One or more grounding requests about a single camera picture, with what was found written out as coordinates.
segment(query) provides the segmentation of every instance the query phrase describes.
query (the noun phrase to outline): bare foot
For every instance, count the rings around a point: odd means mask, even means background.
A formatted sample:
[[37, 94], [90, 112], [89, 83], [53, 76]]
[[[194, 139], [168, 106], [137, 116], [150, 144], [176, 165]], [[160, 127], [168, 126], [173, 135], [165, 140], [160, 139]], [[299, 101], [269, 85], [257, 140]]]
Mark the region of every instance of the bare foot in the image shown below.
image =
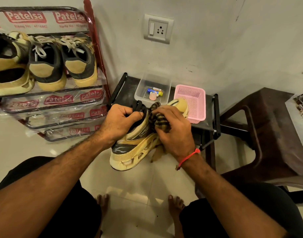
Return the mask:
[[185, 208], [183, 200], [177, 196], [175, 199], [172, 195], [168, 197], [169, 212], [175, 225], [175, 238], [183, 238], [182, 225], [179, 220], [180, 212]]
[[98, 195], [98, 197], [96, 199], [97, 203], [101, 206], [102, 217], [101, 217], [101, 224], [100, 224], [100, 227], [98, 228], [98, 232], [97, 232], [95, 238], [101, 237], [101, 226], [102, 226], [103, 219], [106, 215], [106, 212], [107, 212], [107, 209], [109, 206], [109, 200], [110, 200], [110, 196], [108, 194], [105, 194], [104, 196]]

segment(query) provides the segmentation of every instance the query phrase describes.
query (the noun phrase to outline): transparent box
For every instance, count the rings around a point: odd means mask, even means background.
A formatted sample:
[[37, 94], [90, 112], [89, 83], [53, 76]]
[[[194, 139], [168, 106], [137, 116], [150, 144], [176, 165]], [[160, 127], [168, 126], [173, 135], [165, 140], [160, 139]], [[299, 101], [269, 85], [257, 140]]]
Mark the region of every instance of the transparent box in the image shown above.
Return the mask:
[[[150, 100], [149, 93], [147, 92], [149, 88], [159, 88], [163, 92], [163, 95], [158, 96], [155, 101]], [[169, 100], [170, 88], [171, 79], [154, 74], [146, 74], [140, 80], [134, 98], [135, 100], [141, 100], [147, 108], [150, 108], [150, 106], [155, 102], [160, 102], [161, 105], [165, 105]]]

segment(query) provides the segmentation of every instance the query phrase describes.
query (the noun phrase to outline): hand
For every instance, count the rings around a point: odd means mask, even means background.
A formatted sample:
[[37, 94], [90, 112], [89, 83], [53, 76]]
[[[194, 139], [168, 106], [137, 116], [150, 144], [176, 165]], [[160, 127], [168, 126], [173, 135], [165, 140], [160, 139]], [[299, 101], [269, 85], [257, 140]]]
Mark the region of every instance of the hand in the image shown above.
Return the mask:
[[170, 124], [169, 133], [156, 127], [156, 132], [167, 152], [172, 154], [178, 162], [194, 152], [196, 146], [191, 133], [191, 124], [176, 107], [163, 105], [152, 113], [163, 114]]
[[96, 134], [102, 137], [106, 142], [106, 149], [122, 138], [130, 129], [130, 127], [143, 117], [142, 112], [133, 112], [132, 108], [113, 104], [108, 112], [106, 119]]

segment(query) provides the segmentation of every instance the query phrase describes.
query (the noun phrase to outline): red string bracelet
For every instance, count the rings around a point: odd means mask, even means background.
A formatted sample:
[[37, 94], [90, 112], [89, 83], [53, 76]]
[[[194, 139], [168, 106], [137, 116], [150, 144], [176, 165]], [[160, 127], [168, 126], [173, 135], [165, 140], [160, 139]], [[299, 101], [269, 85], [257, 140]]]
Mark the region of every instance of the red string bracelet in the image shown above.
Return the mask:
[[182, 163], [185, 162], [187, 159], [189, 159], [191, 156], [193, 156], [195, 153], [200, 153], [200, 150], [196, 148], [196, 150], [192, 154], [188, 155], [183, 160], [181, 160], [179, 165], [176, 166], [176, 170], [180, 170]]

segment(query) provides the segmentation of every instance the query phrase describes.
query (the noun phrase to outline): wall switch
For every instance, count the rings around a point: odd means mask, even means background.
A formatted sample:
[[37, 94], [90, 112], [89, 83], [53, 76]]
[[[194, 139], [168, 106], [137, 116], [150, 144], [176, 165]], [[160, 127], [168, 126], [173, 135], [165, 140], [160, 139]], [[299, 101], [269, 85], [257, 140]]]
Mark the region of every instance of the wall switch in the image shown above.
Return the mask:
[[173, 19], [145, 14], [144, 39], [162, 43], [170, 43]]

